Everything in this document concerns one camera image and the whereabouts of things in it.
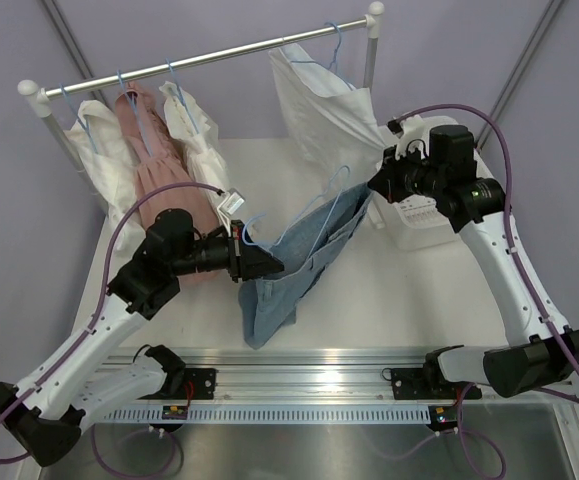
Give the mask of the blue denim skirt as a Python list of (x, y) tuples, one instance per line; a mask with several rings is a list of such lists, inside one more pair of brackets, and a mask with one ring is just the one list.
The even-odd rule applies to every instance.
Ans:
[(245, 343), (263, 347), (283, 326), (296, 321), (297, 306), (337, 259), (364, 220), (372, 191), (364, 183), (343, 191), (323, 232), (325, 204), (293, 227), (270, 253), (284, 271), (242, 284), (238, 301)]

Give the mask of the blue wire hanger of skirt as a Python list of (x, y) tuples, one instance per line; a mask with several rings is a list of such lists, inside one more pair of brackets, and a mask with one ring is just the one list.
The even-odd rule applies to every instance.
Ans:
[(326, 188), (319, 195), (312, 198), (305, 205), (305, 207), (287, 224), (283, 232), (278, 236), (278, 238), (274, 242), (257, 242), (253, 240), (249, 234), (249, 228), (257, 224), (259, 220), (263, 219), (267, 215), (266, 212), (255, 215), (244, 223), (244, 227), (242, 228), (241, 233), (242, 241), (246, 246), (261, 247), (267, 251), (269, 251), (273, 247), (279, 246), (283, 242), (284, 238), (287, 236), (289, 231), (293, 227), (297, 226), (298, 223), (301, 220), (303, 220), (308, 214), (313, 213), (316, 210), (316, 208), (320, 207), (323, 204), (324, 199), (329, 196), (329, 191), (332, 190), (334, 186), (338, 185), (339, 189), (337, 194), (335, 195), (335, 198), (330, 202), (325, 203), (325, 206), (329, 206), (329, 212), (327, 213), (324, 223), (321, 226), (320, 232), (323, 232), (335, 206), (337, 205), (340, 199), (340, 196), (342, 195), (345, 187), (347, 186), (348, 181), (350, 180), (350, 177), (351, 177), (351, 169), (348, 165), (343, 165), (339, 167), (338, 170), (330, 177)]

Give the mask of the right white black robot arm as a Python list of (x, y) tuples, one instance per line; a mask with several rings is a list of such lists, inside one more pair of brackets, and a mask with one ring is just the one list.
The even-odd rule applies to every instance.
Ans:
[(469, 248), (503, 321), (502, 347), (447, 347), (423, 371), (425, 389), (445, 396), (459, 382), (499, 396), (551, 393), (579, 371), (579, 329), (573, 329), (542, 286), (524, 250), (506, 193), (478, 173), (474, 137), (463, 125), (433, 127), (427, 139), (387, 147), (368, 186), (388, 203), (411, 196), (434, 201)]

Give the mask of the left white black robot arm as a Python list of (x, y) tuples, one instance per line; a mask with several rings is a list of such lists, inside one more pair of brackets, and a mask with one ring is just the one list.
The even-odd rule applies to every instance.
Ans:
[(225, 270), (233, 281), (280, 273), (283, 263), (242, 238), (233, 221), (206, 236), (183, 209), (161, 212), (115, 276), (105, 274), (88, 324), (15, 384), (0, 382), (0, 426), (42, 467), (62, 459), (105, 415), (143, 397), (175, 398), (189, 390), (186, 365), (163, 345), (98, 381), (104, 360), (180, 291), (179, 279)]

